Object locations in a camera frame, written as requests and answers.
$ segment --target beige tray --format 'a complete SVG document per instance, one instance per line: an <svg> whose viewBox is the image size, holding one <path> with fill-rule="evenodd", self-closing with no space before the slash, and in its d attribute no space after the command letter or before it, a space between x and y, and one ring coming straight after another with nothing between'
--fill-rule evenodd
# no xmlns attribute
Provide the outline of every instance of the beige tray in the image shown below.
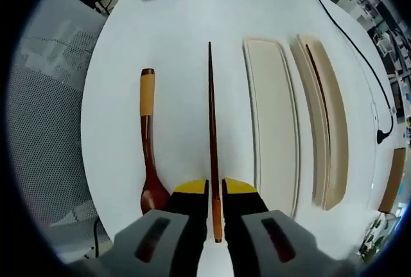
<svg viewBox="0 0 411 277"><path fill-rule="evenodd" d="M313 131L313 202L330 210L344 198L347 187L348 133L344 103L321 41L298 35L291 49L302 78Z"/></svg>
<svg viewBox="0 0 411 277"><path fill-rule="evenodd" d="M299 187L299 134L293 87L281 45L246 39L254 127L256 188L270 210L295 215Z"/></svg>

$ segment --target yellow grip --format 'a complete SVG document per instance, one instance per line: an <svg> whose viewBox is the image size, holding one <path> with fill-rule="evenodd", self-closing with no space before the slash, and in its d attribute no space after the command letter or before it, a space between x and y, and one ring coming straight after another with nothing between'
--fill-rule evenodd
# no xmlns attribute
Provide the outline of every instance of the yellow grip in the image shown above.
<svg viewBox="0 0 411 277"><path fill-rule="evenodd" d="M154 69L143 69L140 78L140 116L153 115Z"/></svg>

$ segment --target white round table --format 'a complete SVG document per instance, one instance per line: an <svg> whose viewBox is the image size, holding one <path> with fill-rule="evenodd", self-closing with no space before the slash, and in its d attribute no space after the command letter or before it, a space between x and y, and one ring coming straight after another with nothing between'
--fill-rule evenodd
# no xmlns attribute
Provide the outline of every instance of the white round table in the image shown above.
<svg viewBox="0 0 411 277"><path fill-rule="evenodd" d="M393 104L383 64L365 30L337 5L323 2L369 59ZM323 42L346 111L347 192L331 211L311 203L310 119L301 79L287 46L297 33L317 36ZM242 51L245 37L277 39L285 45L301 137L295 220L334 258L345 256L361 239L385 190L394 137L376 144L378 124L384 131L390 127L383 95L371 70L317 0L119 0L94 49L82 104L85 173L111 239L141 216L145 174L139 121L142 68L152 67L156 72L153 147L165 187L172 191L183 182L209 177L208 41L213 46L220 175L254 182L252 117ZM199 276L232 274L225 247L206 242Z"/></svg>

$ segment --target wooden tray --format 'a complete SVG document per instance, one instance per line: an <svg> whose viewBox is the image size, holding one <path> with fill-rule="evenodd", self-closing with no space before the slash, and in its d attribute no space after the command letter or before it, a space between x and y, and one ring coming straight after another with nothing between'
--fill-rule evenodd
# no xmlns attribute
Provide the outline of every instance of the wooden tray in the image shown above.
<svg viewBox="0 0 411 277"><path fill-rule="evenodd" d="M280 43L246 39L254 128L256 188L270 210L295 215L299 131L293 87Z"/></svg>
<svg viewBox="0 0 411 277"><path fill-rule="evenodd" d="M308 100L313 131L313 202L330 210L344 198L347 187L349 156L344 103L321 41L298 35L291 49Z"/></svg>

